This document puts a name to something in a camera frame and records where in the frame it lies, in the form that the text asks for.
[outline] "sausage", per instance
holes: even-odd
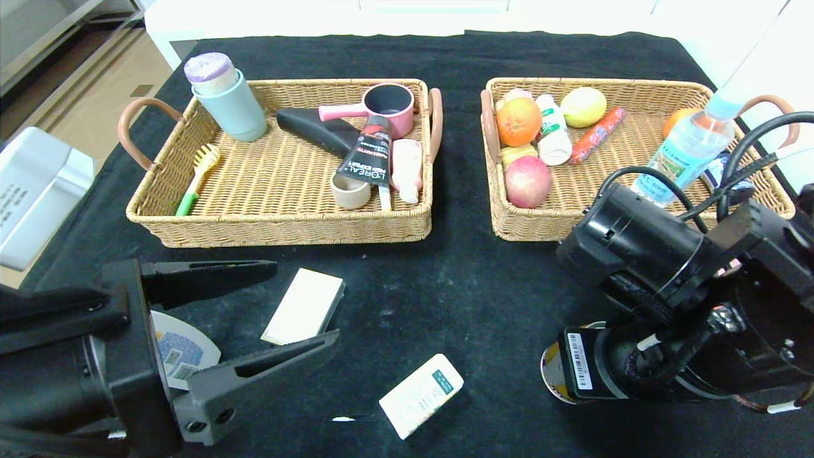
[[[574,145],[569,164],[582,164],[624,119],[624,108],[614,108]]]

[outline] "pink saucepan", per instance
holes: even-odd
[[[413,129],[413,93],[406,86],[385,82],[371,86],[360,103],[350,105],[322,105],[319,119],[329,121],[338,117],[367,117],[380,115],[392,124],[393,139],[400,139]]]

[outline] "black tablecloth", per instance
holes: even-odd
[[[330,322],[336,357],[283,399],[257,399],[243,428],[183,456],[810,456],[814,411],[761,416],[733,402],[594,403],[572,407],[540,378],[540,354],[567,325],[615,315],[563,270],[554,243],[508,243],[493,233],[480,133],[479,92],[491,77],[615,77],[710,84],[681,45],[639,33],[614,37],[467,33],[456,37],[257,37],[205,40],[193,55],[223,51],[248,79],[416,77],[444,95],[432,233],[410,244],[166,249],[125,218],[142,178],[119,146],[89,195],[51,241],[24,285],[83,280],[112,260],[267,258],[279,274],[256,287],[173,310],[229,359],[259,339],[296,270],[343,277]],[[179,68],[158,97],[182,110]],[[172,122],[151,108],[133,140],[154,156]],[[378,400],[444,353],[466,384],[406,441]],[[333,423],[336,416],[369,415]]]

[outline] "orange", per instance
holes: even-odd
[[[681,121],[687,116],[693,116],[695,113],[700,111],[701,108],[682,108],[681,110],[674,112],[669,119],[667,119],[667,122],[664,123],[664,128],[662,129],[662,135],[664,135],[664,138],[670,134],[670,130],[672,130],[672,127],[675,126],[678,121]]]
[[[543,115],[534,100],[522,97],[506,102],[497,112],[497,133],[511,147],[531,142],[540,132]]]

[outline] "yellow fruit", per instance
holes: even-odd
[[[534,147],[526,143],[522,146],[518,147],[506,147],[501,149],[501,162],[503,163],[503,170],[509,168],[509,164],[512,162],[520,159],[523,156],[536,156],[537,150]]]
[[[700,112],[701,108],[682,108],[672,114],[667,119],[667,122],[664,123],[664,128],[662,129],[662,135],[666,138],[670,134],[670,130],[672,127],[676,125],[678,121],[686,118],[687,116],[693,116],[695,113]]]
[[[602,119],[608,102],[605,95],[592,87],[578,87],[562,98],[560,109],[571,127],[588,127]]]

